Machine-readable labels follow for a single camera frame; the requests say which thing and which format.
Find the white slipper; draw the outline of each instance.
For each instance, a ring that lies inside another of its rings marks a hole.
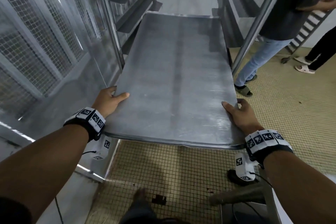
[[[307,73],[307,74],[314,74],[315,71],[310,70],[307,65],[302,65],[302,66],[295,66],[294,67],[296,70],[302,72],[302,73]]]
[[[298,62],[301,62],[301,63],[306,64],[306,65],[312,64],[312,62],[307,62],[305,57],[295,57],[294,59],[297,60]]]

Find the bare foot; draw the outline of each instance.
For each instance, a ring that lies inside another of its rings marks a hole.
[[[133,201],[136,201],[136,200],[146,200],[146,188],[138,189],[135,192],[133,196]]]

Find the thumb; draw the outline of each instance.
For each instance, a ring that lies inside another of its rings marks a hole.
[[[231,113],[232,115],[236,111],[236,108],[234,108],[232,105],[230,105],[228,102],[223,101],[222,106],[225,108],[226,111]]]
[[[129,97],[129,93],[124,92],[116,96],[114,99],[117,101],[117,103],[120,103],[121,101],[125,100],[128,97]]]

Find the dark floor patch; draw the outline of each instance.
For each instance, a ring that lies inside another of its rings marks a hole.
[[[167,202],[167,197],[164,197],[161,195],[156,195],[155,198],[152,199],[153,204],[166,205],[166,202]]]

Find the black pants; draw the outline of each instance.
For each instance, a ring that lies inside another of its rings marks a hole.
[[[336,27],[329,30],[325,35],[317,42],[314,48],[305,57],[308,61],[315,60],[308,66],[311,70],[317,70],[321,65],[326,63],[336,53]]]

